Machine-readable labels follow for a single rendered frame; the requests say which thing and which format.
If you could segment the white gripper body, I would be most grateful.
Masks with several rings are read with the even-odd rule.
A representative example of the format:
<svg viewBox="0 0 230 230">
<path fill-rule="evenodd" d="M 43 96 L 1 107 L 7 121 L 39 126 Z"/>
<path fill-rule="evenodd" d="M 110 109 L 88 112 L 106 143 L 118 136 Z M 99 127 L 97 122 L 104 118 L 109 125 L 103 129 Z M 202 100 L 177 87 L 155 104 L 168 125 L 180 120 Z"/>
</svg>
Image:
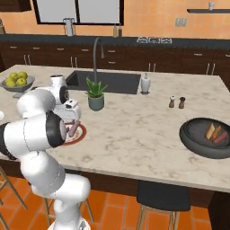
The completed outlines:
<svg viewBox="0 0 230 230">
<path fill-rule="evenodd" d="M 57 114 L 65 123 L 81 119 L 81 109 L 78 105 L 71 107 L 69 105 L 57 106 L 53 112 Z"/>
</svg>

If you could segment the pink-brown sausage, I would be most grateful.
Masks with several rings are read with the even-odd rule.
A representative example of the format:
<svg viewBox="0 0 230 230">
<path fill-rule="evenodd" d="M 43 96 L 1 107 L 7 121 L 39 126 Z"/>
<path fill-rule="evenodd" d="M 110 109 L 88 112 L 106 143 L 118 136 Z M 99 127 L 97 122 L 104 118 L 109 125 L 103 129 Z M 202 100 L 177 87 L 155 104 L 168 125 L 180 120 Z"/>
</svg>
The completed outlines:
<svg viewBox="0 0 230 230">
<path fill-rule="evenodd" d="M 68 136 L 69 137 L 73 137 L 78 126 L 80 125 L 80 121 L 79 120 L 76 120 L 75 121 L 75 124 L 71 127 L 71 129 L 69 129 L 69 132 L 68 132 Z"/>
</svg>

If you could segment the red-rimmed plate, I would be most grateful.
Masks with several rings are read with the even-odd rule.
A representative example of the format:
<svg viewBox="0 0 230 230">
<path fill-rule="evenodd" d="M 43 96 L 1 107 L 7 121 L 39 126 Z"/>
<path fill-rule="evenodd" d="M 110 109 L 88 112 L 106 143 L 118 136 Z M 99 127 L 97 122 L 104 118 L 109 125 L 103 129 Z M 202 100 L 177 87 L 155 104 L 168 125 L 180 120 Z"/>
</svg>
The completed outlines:
<svg viewBox="0 0 230 230">
<path fill-rule="evenodd" d="M 84 139 L 85 135 L 86 135 L 86 128 L 84 125 L 80 124 L 75 134 L 72 137 L 66 137 L 64 146 L 69 146 L 69 145 L 76 144 L 77 142 L 80 142 L 82 139 Z"/>
</svg>

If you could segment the grey fruit bowl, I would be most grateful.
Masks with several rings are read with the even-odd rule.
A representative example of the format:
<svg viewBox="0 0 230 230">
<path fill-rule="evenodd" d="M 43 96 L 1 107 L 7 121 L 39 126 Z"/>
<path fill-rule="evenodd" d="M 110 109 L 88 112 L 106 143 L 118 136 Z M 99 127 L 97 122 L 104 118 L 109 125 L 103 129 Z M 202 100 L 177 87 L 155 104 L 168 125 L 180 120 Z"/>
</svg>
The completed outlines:
<svg viewBox="0 0 230 230">
<path fill-rule="evenodd" d="M 0 83 L 0 86 L 3 87 L 6 91 L 12 92 L 13 98 L 20 98 L 32 86 L 34 80 L 35 80 L 35 78 L 33 76 L 29 75 L 26 79 L 26 84 L 23 84 L 21 86 L 10 87 L 9 84 L 5 84 L 5 81 L 2 81 Z"/>
</svg>

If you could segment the dark grey bowl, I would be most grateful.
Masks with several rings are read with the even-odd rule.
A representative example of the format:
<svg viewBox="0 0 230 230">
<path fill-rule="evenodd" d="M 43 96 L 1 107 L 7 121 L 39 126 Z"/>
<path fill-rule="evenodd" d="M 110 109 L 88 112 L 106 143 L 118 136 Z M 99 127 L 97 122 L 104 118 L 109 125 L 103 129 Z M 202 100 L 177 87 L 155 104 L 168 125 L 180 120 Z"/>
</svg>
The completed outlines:
<svg viewBox="0 0 230 230">
<path fill-rule="evenodd" d="M 219 135 L 227 132 L 226 138 L 214 144 L 206 138 L 210 125 L 221 127 Z M 194 118 L 186 121 L 180 128 L 181 142 L 193 153 L 210 158 L 226 159 L 230 157 L 230 126 L 224 122 L 211 118 Z"/>
</svg>

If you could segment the tan bun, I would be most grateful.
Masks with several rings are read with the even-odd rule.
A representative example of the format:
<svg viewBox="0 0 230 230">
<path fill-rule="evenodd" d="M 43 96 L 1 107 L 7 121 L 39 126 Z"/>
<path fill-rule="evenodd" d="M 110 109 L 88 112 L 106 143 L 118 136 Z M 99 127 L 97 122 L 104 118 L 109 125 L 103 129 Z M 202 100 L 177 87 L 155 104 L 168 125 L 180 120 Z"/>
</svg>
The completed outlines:
<svg viewBox="0 0 230 230">
<path fill-rule="evenodd" d="M 211 123 L 210 126 L 208 127 L 208 131 L 207 131 L 207 133 L 205 135 L 206 139 L 210 139 L 212 137 L 214 131 L 215 131 L 214 124 Z"/>
</svg>

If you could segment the orange-brown sausage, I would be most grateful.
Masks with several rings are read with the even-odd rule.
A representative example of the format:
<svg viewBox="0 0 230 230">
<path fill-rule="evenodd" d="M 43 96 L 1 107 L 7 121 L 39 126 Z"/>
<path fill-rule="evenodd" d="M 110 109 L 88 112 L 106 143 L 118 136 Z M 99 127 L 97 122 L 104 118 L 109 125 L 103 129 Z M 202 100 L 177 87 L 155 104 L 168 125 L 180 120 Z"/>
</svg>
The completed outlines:
<svg viewBox="0 0 230 230">
<path fill-rule="evenodd" d="M 218 133 L 220 132 L 220 130 L 221 130 L 221 126 L 218 126 L 218 127 L 215 129 L 215 131 L 213 132 L 213 134 L 212 134 L 212 136 L 211 136 L 211 138 L 210 138 L 211 141 L 213 141 L 214 139 L 217 138 L 217 135 L 218 135 Z"/>
</svg>

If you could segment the reddish-brown sausage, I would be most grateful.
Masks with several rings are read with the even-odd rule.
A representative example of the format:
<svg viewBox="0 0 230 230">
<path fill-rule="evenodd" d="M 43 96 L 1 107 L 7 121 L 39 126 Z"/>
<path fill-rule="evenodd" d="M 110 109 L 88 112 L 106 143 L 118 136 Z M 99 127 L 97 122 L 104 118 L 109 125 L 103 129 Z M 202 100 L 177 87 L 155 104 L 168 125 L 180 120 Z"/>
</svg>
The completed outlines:
<svg viewBox="0 0 230 230">
<path fill-rule="evenodd" d="M 228 136 L 228 133 L 227 131 L 224 131 L 221 135 L 219 135 L 218 137 L 216 137 L 214 140 L 213 140 L 213 143 L 215 145 L 221 143 L 223 140 L 225 140 Z"/>
</svg>

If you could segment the grey-green plant pot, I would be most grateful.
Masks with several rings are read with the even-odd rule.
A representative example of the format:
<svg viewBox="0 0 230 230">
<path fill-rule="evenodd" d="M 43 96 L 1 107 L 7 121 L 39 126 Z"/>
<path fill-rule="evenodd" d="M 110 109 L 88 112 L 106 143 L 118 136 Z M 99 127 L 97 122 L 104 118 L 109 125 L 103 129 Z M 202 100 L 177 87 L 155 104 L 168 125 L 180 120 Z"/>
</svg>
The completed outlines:
<svg viewBox="0 0 230 230">
<path fill-rule="evenodd" d="M 104 107 L 104 95 L 93 98 L 93 97 L 88 97 L 88 104 L 89 108 L 93 111 L 100 111 Z"/>
</svg>

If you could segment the green leafy plant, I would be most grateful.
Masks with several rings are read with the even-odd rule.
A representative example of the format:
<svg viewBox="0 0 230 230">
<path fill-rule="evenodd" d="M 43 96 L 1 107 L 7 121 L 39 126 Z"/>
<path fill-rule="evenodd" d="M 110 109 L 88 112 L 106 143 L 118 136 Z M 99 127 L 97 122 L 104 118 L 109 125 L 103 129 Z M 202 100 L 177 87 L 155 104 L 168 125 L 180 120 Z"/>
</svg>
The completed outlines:
<svg viewBox="0 0 230 230">
<path fill-rule="evenodd" d="M 89 90 L 86 92 L 91 98 L 99 98 L 103 95 L 104 90 L 107 88 L 107 85 L 102 86 L 102 82 L 95 83 L 89 78 L 86 78 L 86 83 L 89 87 Z"/>
</svg>

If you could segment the dark sink basin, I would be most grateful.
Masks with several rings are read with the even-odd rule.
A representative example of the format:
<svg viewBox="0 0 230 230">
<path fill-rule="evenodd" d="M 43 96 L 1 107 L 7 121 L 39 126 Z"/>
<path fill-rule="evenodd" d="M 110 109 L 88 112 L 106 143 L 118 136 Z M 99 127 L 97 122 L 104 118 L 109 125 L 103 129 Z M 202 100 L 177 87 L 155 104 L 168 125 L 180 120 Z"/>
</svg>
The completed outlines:
<svg viewBox="0 0 230 230">
<path fill-rule="evenodd" d="M 104 90 L 106 93 L 125 93 L 137 94 L 141 75 L 125 73 L 98 72 L 97 81 L 102 82 L 102 87 L 107 85 Z M 88 91 L 89 87 L 86 78 L 94 81 L 94 72 L 75 70 L 66 78 L 69 90 Z"/>
</svg>

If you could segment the grey curved tap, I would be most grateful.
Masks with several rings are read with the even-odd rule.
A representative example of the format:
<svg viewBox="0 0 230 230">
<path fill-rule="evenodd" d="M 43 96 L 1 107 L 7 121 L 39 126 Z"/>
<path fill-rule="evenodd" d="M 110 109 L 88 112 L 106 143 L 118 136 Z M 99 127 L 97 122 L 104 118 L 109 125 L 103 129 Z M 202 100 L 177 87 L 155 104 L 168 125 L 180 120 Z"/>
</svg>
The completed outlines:
<svg viewBox="0 0 230 230">
<path fill-rule="evenodd" d="M 94 73 L 94 82 L 97 84 L 97 62 L 96 62 L 96 54 L 97 54 L 97 45 L 101 45 L 101 58 L 105 58 L 104 56 L 104 48 L 101 37 L 97 37 L 93 44 L 93 73 Z"/>
</svg>

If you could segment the white soap dispenser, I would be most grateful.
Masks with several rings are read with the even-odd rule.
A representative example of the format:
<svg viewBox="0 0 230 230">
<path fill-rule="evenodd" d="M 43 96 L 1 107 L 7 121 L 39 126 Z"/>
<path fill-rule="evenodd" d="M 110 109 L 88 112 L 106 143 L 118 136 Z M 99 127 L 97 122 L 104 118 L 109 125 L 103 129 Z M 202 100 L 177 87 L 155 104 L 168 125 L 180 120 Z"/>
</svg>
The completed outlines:
<svg viewBox="0 0 230 230">
<path fill-rule="evenodd" d="M 144 76 L 141 77 L 140 84 L 141 84 L 141 93 L 149 93 L 151 80 L 148 74 L 145 74 Z"/>
</svg>

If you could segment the black-framed window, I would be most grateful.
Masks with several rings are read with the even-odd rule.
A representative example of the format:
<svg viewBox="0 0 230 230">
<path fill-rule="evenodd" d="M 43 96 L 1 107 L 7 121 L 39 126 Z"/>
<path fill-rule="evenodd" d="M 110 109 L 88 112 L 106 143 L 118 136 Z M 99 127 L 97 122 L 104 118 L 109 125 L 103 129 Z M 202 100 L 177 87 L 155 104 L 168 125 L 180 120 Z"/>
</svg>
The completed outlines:
<svg viewBox="0 0 230 230">
<path fill-rule="evenodd" d="M 124 0 L 32 0 L 38 24 L 124 24 Z"/>
</svg>

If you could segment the hob with grey grates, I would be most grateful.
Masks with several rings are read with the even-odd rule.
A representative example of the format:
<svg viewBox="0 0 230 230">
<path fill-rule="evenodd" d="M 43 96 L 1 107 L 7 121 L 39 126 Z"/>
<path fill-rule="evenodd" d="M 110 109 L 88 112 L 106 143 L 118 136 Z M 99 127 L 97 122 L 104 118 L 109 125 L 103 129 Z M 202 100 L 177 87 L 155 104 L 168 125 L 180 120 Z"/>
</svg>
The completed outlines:
<svg viewBox="0 0 230 230">
<path fill-rule="evenodd" d="M 138 37 L 139 44 L 172 44 L 172 38 L 158 38 L 158 37 Z"/>
</svg>

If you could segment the dark wooden cupboard run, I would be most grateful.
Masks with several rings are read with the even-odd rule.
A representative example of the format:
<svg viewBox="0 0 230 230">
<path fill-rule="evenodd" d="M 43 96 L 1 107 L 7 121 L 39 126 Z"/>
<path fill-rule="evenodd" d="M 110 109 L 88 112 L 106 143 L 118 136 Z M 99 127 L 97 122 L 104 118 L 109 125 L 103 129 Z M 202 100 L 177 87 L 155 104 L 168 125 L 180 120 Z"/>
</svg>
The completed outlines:
<svg viewBox="0 0 230 230">
<path fill-rule="evenodd" d="M 0 71 L 14 65 L 93 68 L 94 36 L 0 34 Z M 230 40 L 172 39 L 139 44 L 137 38 L 101 37 L 99 69 L 218 75 L 230 90 Z"/>
</svg>

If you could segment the black-seated wooden stool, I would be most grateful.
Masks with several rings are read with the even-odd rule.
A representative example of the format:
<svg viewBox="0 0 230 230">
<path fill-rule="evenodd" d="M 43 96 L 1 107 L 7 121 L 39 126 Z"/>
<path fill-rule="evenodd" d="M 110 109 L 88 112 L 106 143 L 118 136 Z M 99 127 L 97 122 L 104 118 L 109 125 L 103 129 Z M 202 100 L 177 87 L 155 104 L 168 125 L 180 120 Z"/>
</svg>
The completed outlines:
<svg viewBox="0 0 230 230">
<path fill-rule="evenodd" d="M 140 204 L 137 230 L 141 230 L 147 210 L 169 213 L 168 230 L 178 230 L 180 213 L 190 211 L 187 187 L 152 181 L 137 183 L 137 202 Z"/>
</svg>

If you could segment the dark wooden wall cupboard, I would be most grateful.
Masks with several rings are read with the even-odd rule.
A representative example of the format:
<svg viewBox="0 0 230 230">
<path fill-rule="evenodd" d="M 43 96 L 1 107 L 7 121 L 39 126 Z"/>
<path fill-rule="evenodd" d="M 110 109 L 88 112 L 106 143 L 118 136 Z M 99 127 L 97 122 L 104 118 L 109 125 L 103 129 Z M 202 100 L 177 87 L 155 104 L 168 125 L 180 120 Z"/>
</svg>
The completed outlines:
<svg viewBox="0 0 230 230">
<path fill-rule="evenodd" d="M 0 0 L 0 12 L 26 12 L 30 10 L 30 0 Z"/>
</svg>

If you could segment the grey wall socket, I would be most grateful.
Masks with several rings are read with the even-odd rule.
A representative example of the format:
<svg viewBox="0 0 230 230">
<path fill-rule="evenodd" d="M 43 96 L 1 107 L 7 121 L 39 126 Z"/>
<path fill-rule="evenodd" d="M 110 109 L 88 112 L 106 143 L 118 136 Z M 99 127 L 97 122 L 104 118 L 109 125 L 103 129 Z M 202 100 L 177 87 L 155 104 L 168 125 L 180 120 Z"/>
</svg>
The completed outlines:
<svg viewBox="0 0 230 230">
<path fill-rule="evenodd" d="M 175 26 L 176 27 L 185 27 L 187 24 L 187 19 L 186 18 L 177 18 L 175 20 Z"/>
</svg>

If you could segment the dark wall shelf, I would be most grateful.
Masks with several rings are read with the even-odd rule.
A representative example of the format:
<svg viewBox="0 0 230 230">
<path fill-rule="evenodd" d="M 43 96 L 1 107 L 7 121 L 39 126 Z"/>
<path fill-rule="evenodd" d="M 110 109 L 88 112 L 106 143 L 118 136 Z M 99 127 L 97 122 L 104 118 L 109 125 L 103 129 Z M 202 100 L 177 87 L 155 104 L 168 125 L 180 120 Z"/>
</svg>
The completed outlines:
<svg viewBox="0 0 230 230">
<path fill-rule="evenodd" d="M 230 13 L 230 9 L 187 9 L 188 13 Z"/>
</svg>

